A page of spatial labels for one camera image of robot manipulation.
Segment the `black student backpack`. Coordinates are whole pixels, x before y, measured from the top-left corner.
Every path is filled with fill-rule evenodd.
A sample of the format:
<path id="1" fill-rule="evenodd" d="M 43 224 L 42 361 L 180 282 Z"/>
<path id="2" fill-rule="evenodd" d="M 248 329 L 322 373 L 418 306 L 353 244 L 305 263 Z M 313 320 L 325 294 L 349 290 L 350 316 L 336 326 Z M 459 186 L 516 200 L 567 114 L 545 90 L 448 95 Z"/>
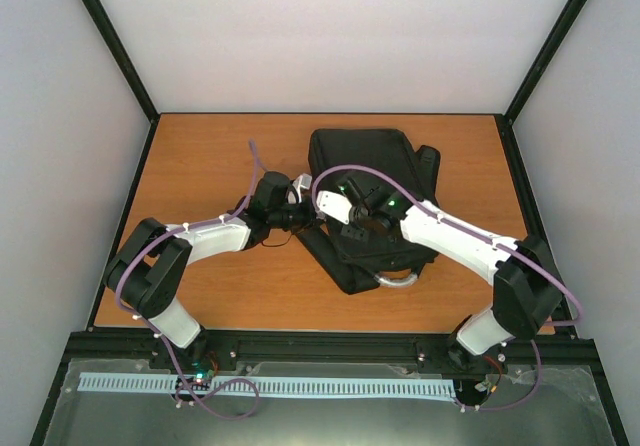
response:
<path id="1" fill-rule="evenodd" d="M 427 145 L 415 149 L 397 129 L 318 129 L 311 135 L 308 161 L 317 190 L 336 192 L 349 198 L 367 223 L 350 223 L 370 232 L 368 242 L 340 235 L 342 224 L 331 218 L 297 235 L 338 288 L 353 295 L 374 290 L 391 272 L 406 271 L 415 282 L 424 267 L 439 253 L 404 240 L 399 232 L 400 214 L 412 206 L 395 187 L 381 178 L 358 170 L 330 168 L 358 165 L 385 174 L 413 197 L 436 203 L 436 185 L 441 154 Z"/>

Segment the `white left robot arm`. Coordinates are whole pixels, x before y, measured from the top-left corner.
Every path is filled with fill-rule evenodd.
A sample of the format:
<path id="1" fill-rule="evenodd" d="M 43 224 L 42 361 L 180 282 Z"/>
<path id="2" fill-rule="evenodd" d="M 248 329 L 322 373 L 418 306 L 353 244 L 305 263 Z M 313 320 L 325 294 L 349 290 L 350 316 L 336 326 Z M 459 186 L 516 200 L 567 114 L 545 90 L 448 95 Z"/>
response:
<path id="1" fill-rule="evenodd" d="M 274 229 L 294 233 L 309 227 L 314 208 L 303 193 L 312 178 L 291 180 L 267 171 L 235 209 L 212 220 L 164 225 L 141 221 L 107 264 L 102 284 L 119 292 L 118 303 L 148 321 L 172 345 L 186 368 L 197 368 L 210 351 L 204 327 L 177 299 L 186 267 L 194 262 L 261 245 Z"/>

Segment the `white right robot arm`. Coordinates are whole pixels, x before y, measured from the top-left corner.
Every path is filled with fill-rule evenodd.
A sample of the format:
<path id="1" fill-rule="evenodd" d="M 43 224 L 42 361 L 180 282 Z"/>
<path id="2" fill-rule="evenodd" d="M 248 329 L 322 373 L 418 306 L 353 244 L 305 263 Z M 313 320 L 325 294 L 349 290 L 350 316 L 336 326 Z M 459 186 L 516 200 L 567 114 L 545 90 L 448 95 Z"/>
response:
<path id="1" fill-rule="evenodd" d="M 548 245 L 537 237 L 517 241 L 490 233 L 441 210 L 429 200 L 418 200 L 394 180 L 361 167 L 396 188 L 369 211 L 355 204 L 342 186 L 338 193 L 314 195 L 316 209 L 349 225 L 374 226 L 401 239 L 436 251 L 471 270 L 493 288 L 493 302 L 466 318 L 452 332 L 447 355 L 466 371 L 476 358 L 512 339 L 532 340 L 547 325 L 564 327 L 571 320 L 550 317 L 563 298 L 575 296 L 561 281 Z"/>

